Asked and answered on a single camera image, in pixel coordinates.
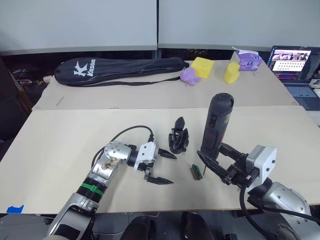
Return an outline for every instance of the monitor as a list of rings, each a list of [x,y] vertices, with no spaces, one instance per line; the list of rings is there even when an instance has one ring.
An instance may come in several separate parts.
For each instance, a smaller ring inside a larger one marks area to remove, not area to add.
[[[267,65],[284,83],[309,83],[320,64],[320,48],[273,46]]]

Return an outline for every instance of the black chair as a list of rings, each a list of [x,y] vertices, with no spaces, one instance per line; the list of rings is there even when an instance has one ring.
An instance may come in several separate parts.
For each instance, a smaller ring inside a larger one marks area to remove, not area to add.
[[[27,118],[18,101],[18,90],[0,58],[0,161]]]

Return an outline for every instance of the purple box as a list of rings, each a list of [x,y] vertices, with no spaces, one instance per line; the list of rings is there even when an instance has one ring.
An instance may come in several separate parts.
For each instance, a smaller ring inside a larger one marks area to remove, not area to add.
[[[262,58],[254,51],[234,51],[230,62],[240,65],[239,71],[256,71],[262,62]]]

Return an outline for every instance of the black cable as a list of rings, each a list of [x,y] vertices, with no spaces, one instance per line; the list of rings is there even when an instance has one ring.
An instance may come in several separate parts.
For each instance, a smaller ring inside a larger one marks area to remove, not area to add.
[[[154,133],[152,132],[151,128],[148,127],[148,126],[145,126],[145,125],[136,125],[136,126],[131,126],[131,127],[128,127],[126,128],[125,130],[119,132],[117,135],[115,135],[110,142],[114,141],[117,139],[117,137],[119,137],[121,134],[131,130],[131,129],[137,129],[137,128],[143,128],[143,129],[148,129],[149,132],[150,132],[150,136],[149,136],[149,139],[148,139],[148,142],[153,142],[154,141]],[[105,147],[102,147],[93,157],[92,159],[92,162],[91,162],[91,168],[94,166],[95,162],[96,162],[96,159],[100,159],[103,152],[104,152],[104,148]]]
[[[253,218],[250,216],[247,208],[246,208],[246,205],[245,205],[245,192],[246,192],[246,187],[243,186],[241,188],[241,191],[240,191],[240,195],[239,195],[239,201],[240,201],[240,207],[241,207],[241,210],[245,216],[245,218],[248,220],[248,222],[259,232],[261,233],[263,236],[266,237],[266,239],[268,240],[278,240],[277,237],[275,237],[274,235],[272,235],[271,233],[268,233],[266,232],[262,227],[260,227],[256,222],[255,220],[253,220]]]
[[[269,212],[275,212],[275,213],[282,213],[282,214],[289,214],[293,216],[297,216],[300,218],[308,219],[311,221],[316,222],[317,224],[320,224],[320,219],[318,219],[315,216],[310,216],[307,214],[299,213],[296,211],[290,211],[290,210],[285,210],[285,209],[278,209],[278,208],[273,208],[273,207],[266,207],[266,206],[260,206],[263,210],[269,211]]]

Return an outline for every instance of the bag strap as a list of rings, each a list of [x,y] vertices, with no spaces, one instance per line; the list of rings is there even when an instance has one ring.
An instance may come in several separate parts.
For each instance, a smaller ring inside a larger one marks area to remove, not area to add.
[[[183,62],[184,68],[189,67],[189,63]],[[161,81],[109,81],[109,82],[101,82],[96,84],[88,84],[88,85],[73,85],[73,87],[102,87],[102,86],[115,86],[115,85],[127,85],[127,86],[144,86],[144,85],[151,85],[151,84],[157,84],[162,82],[171,82],[171,81],[177,81],[180,80],[180,76],[168,78]]]

